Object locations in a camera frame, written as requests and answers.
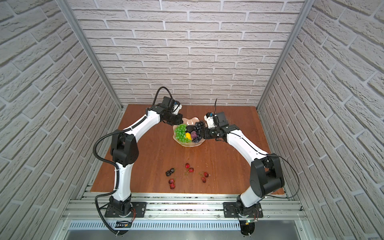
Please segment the dark blue fake grape bunch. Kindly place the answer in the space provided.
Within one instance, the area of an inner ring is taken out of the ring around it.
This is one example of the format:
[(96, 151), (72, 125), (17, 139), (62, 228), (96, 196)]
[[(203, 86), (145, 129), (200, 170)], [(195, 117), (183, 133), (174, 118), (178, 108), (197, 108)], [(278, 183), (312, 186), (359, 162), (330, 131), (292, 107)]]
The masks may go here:
[(205, 123), (203, 121), (199, 121), (195, 123), (194, 131), (198, 136), (202, 136), (204, 129), (205, 129)]

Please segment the green fake grape bunch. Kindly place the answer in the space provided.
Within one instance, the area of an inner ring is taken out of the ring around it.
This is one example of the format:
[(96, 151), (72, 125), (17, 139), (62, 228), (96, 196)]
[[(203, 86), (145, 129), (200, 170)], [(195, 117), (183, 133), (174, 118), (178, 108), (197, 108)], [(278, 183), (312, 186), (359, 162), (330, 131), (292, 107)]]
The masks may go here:
[(186, 133), (187, 133), (187, 125), (186, 124), (181, 124), (181, 125), (178, 125), (175, 130), (174, 130), (175, 134), (176, 134), (176, 139), (181, 142), (181, 143), (187, 143), (188, 142), (188, 138), (186, 136)]

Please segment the purple fake fig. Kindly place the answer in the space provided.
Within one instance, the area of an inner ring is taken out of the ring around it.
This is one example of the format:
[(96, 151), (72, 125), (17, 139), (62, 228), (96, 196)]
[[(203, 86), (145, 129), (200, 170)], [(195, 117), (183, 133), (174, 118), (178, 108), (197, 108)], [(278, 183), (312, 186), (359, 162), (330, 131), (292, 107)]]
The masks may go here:
[(202, 139), (202, 137), (195, 131), (191, 132), (191, 138), (193, 143), (198, 143)]

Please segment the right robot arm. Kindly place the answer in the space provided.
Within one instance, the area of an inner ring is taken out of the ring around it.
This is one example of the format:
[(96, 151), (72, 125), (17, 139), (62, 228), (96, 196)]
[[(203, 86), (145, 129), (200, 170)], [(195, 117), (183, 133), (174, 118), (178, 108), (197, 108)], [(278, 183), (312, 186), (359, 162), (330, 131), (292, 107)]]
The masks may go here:
[(236, 208), (249, 211), (266, 195), (284, 187), (285, 179), (280, 157), (269, 154), (252, 143), (235, 125), (204, 128), (203, 138), (222, 139), (234, 147), (250, 165), (250, 187), (238, 196)]

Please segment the dark fake avocado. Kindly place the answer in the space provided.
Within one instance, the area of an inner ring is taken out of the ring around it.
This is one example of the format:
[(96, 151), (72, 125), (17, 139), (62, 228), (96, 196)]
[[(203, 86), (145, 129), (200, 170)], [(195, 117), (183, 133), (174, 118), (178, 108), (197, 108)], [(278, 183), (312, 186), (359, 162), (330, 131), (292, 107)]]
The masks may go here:
[(187, 133), (192, 133), (194, 130), (195, 130), (195, 126), (194, 125), (188, 125), (186, 127), (186, 132)]

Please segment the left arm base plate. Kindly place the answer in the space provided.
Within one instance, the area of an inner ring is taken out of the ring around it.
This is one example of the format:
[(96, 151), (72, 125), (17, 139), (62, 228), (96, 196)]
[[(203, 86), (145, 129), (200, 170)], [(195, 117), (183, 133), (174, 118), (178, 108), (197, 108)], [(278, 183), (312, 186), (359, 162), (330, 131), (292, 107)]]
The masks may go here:
[(146, 212), (146, 202), (109, 203), (104, 214), (106, 218), (143, 218)]

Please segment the yellow fake lemon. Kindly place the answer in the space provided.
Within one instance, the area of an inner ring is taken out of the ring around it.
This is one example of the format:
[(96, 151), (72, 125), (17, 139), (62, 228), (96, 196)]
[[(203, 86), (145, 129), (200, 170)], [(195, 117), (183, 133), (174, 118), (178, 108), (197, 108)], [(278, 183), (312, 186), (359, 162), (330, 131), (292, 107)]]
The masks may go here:
[(186, 133), (185, 134), (185, 138), (190, 142), (192, 141), (192, 137), (191, 137), (191, 134), (190, 133)]

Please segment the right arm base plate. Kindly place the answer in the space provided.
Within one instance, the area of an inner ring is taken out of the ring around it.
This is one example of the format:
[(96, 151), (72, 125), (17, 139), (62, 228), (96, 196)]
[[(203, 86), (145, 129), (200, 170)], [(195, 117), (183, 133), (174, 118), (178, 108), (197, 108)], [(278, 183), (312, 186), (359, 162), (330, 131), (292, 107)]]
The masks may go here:
[(244, 207), (241, 202), (224, 202), (223, 211), (225, 218), (263, 218), (263, 210), (260, 203), (251, 207)]

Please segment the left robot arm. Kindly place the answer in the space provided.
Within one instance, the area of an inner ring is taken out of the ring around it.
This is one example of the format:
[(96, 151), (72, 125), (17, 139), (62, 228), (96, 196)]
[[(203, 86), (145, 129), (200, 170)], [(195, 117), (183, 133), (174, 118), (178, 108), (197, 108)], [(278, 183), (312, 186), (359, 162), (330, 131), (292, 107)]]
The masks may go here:
[(115, 131), (111, 143), (113, 162), (118, 166), (115, 170), (114, 193), (110, 197), (109, 206), (119, 215), (126, 216), (131, 211), (130, 181), (135, 161), (139, 157), (138, 141), (153, 126), (165, 122), (171, 126), (183, 123), (182, 108), (176, 101), (169, 107), (159, 104), (146, 110), (146, 114), (131, 126), (122, 131)]

